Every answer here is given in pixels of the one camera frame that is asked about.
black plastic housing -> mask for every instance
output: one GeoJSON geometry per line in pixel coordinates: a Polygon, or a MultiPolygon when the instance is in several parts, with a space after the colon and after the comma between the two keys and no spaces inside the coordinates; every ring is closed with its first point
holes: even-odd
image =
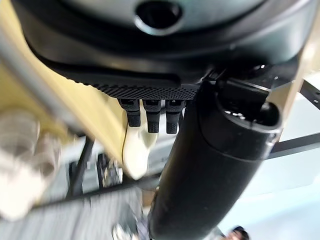
{"type": "Polygon", "coordinates": [[[202,77],[217,65],[291,59],[302,49],[318,5],[317,0],[266,0],[223,24],[152,36],[58,0],[12,3],[27,43],[48,67],[112,97],[144,100],[191,100],[202,77]]]}

black handle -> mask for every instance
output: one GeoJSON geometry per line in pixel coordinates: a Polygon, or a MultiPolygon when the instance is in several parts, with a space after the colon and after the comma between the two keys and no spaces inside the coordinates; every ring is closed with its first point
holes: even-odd
{"type": "Polygon", "coordinates": [[[205,83],[186,109],[149,214],[155,240],[204,238],[239,198],[281,131],[277,107],[257,122],[221,107],[205,83]]]}

black metal bar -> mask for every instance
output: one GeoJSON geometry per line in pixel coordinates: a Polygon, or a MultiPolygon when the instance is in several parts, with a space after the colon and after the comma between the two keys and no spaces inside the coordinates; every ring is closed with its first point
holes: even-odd
{"type": "Polygon", "coordinates": [[[303,81],[302,87],[300,89],[300,93],[308,99],[310,103],[316,106],[320,110],[320,90],[314,87],[312,84],[303,81]]]}
{"type": "Polygon", "coordinates": [[[76,171],[70,181],[69,189],[66,198],[82,194],[82,182],[84,180],[84,173],[87,168],[87,162],[90,159],[94,141],[89,137],[85,137],[85,144],[76,167],[76,171]]]}
{"type": "Polygon", "coordinates": [[[317,148],[320,148],[320,133],[277,142],[274,145],[268,159],[297,154],[317,148]]]}
{"type": "Polygon", "coordinates": [[[97,196],[97,195],[108,194],[108,193],[112,193],[112,192],[116,192],[116,191],[129,189],[132,187],[145,188],[146,186],[150,186],[150,185],[154,185],[156,187],[158,185],[160,175],[161,175],[161,173],[156,173],[154,175],[142,177],[139,180],[131,179],[130,181],[127,181],[126,183],[122,183],[119,185],[115,185],[115,186],[111,186],[111,187],[107,187],[107,188],[102,188],[102,189],[97,189],[94,191],[86,192],[81,195],[70,196],[70,197],[60,199],[57,201],[44,203],[42,205],[35,205],[32,209],[50,207],[50,206],[54,206],[54,205],[69,203],[69,202],[76,201],[76,200],[81,200],[81,199],[89,199],[89,198],[97,196]]]}

black clip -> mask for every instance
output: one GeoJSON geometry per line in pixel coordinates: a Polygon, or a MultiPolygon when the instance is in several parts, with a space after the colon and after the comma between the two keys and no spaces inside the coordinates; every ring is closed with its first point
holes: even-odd
{"type": "Polygon", "coordinates": [[[148,132],[157,134],[159,132],[161,100],[142,100],[146,111],[148,132]]]}
{"type": "Polygon", "coordinates": [[[180,112],[185,107],[184,100],[166,100],[165,101],[165,116],[166,116],[166,133],[176,134],[178,130],[178,122],[180,112]]]}
{"type": "Polygon", "coordinates": [[[118,99],[120,106],[126,111],[129,127],[140,127],[140,103],[138,99],[118,99]]]}

